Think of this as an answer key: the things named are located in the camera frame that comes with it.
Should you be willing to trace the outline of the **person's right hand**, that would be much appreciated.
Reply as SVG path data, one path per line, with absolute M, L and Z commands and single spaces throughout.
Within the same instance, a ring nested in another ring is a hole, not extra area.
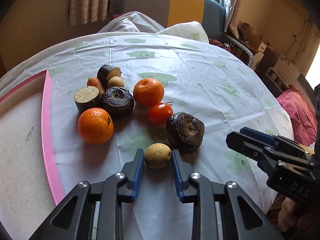
M 290 198 L 286 197 L 283 201 L 278 215 L 278 226 L 281 232 L 286 232 L 293 226 L 300 228 L 300 217 L 296 214 L 297 206 L 297 203 Z

